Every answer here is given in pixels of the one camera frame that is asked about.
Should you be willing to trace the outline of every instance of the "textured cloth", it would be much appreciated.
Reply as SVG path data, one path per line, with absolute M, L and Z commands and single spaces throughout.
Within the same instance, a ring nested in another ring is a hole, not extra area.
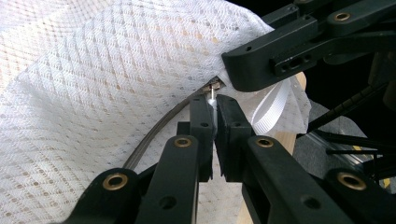
M 226 80 L 220 54 L 272 29 L 225 1 L 12 0 L 0 17 L 0 223 L 63 221 L 97 175 L 121 167 L 167 111 L 212 77 L 240 102 L 268 92 L 237 92 Z M 285 111 L 307 114 L 300 94 Z M 306 117 L 296 122 L 306 128 Z M 158 160 L 174 127 L 136 171 Z M 219 181 L 201 185 L 199 222 L 236 221 L 240 186 Z

